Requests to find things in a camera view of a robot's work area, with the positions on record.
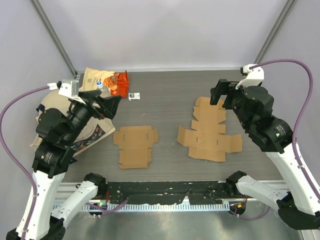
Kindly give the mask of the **beige orange snack bag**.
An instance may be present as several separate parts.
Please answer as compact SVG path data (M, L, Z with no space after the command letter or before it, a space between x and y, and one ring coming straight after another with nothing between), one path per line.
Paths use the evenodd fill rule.
M127 97L129 90L129 77L127 71L115 72L87 67L79 91L85 92L97 90L96 83L98 81L103 82L103 84L108 87L111 96L121 95L122 98Z

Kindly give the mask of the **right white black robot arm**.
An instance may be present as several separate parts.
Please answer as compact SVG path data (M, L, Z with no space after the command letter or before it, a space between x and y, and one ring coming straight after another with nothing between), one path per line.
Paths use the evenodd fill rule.
M252 197L275 210L282 221L294 230L320 228L320 201L305 178L308 168L299 164L294 153L293 131L272 114L274 98L261 85L237 87L237 82L220 79L210 90L210 104L217 105L221 96L223 108L233 110L245 133L274 163L287 184L277 189L237 171L227 178L226 193Z

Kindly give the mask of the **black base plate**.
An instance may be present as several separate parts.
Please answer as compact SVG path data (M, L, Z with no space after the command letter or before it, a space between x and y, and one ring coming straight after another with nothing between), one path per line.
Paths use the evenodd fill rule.
M191 205L208 205L244 198L235 187L224 181L109 182L107 186L112 204L127 200L129 205L179 205L188 197Z

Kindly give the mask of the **left aluminium frame post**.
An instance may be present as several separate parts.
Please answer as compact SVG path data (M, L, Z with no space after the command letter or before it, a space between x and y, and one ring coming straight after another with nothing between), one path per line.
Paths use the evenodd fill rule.
M30 0L29 1L35 10L36 14L38 15L40 21L42 22L45 30L47 31L49 37L51 38L53 44L55 45L57 51L61 55L64 63L66 64L68 70L70 71L71 75L75 78L78 74L77 70L75 69L74 65L70 57L68 56L67 51L65 50L60 38L58 37L53 25L51 24L47 14L45 13L41 3L39 0Z

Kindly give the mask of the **small cardboard box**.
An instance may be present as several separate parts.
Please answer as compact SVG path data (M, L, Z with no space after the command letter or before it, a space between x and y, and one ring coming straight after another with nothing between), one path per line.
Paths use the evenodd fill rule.
M150 125L122 126L113 134L113 143L119 147L119 167L146 169L152 161L152 147L158 142L158 130Z

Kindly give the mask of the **small white tag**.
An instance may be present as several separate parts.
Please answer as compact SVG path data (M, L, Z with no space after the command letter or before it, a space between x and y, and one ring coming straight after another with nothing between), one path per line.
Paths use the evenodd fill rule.
M139 92L134 92L134 93L129 93L128 94L128 100L131 101L131 100L140 100L141 97L140 97L140 93Z

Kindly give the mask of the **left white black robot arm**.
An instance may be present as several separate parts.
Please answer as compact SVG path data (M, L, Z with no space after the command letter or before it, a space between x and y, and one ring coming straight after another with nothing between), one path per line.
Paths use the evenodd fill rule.
M61 240L72 219L91 199L102 199L106 179L89 173L79 188L53 209L58 188L75 154L74 142L90 119L113 119L120 95L102 98L100 90L80 92L79 100L69 99L66 113L49 108L40 114L36 133L41 143L35 150L32 188L19 225L6 235L8 240Z

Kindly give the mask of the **large flat cardboard box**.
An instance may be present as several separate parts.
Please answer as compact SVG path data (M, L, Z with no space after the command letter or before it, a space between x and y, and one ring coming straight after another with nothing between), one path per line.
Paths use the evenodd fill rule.
M243 150L243 140L241 134L226 133L224 101L220 99L216 105L211 105L210 100L204 96L196 100L191 128L180 125L177 142L188 147L190 158L221 163L226 161L226 154Z

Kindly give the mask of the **clear plastic water bottle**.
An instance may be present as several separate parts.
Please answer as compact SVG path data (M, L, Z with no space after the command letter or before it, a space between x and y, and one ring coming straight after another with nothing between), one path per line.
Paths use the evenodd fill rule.
M101 91L101 93L100 93L101 98L108 98L111 96L111 93L110 93L108 87L106 85L104 85L104 83L102 81L96 82L96 88Z

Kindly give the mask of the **aluminium frame post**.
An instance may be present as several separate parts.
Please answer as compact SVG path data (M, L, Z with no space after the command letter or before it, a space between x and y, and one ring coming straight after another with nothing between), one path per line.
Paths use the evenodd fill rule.
M266 55L268 49L276 39L277 34L281 30L283 24L285 23L287 17L290 15L294 6L296 5L297 0L286 0L284 6L282 7L278 17L276 18L268 36L266 37L262 47L260 48L254 63L259 64L262 62L264 56Z
M75 69L74 65L70 57L68 56L67 51L65 50L60 38L58 37L53 25L51 24L47 14L45 13L41 3L39 0L30 0L29 1L35 10L36 14L38 15L40 21L42 22L45 30L47 31L49 37L51 38L53 44L55 45L57 51L61 55L64 63L66 64L68 70L70 71L71 75L75 78L78 74L77 70Z

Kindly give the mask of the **beige canvas tote bag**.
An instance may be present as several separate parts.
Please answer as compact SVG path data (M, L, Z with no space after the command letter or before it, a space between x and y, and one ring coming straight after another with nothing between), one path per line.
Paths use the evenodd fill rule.
M65 96L61 96L57 90L53 90L41 101L37 111L39 114L42 114L47 109L56 108L66 115L70 103ZM105 118L99 120L91 118L72 146L72 149L75 150L74 155L77 156L92 147L94 144L111 135L115 130L110 119Z

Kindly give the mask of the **right aluminium frame post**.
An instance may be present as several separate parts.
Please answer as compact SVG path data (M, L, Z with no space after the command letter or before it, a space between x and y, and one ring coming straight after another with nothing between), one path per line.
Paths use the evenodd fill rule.
M264 56L266 55L268 49L276 39L277 34L281 30L283 24L285 23L287 17L290 15L294 6L296 5L297 0L286 0L284 6L282 7L278 17L276 18L268 36L266 37L262 47L260 48L254 63L259 64L262 62Z

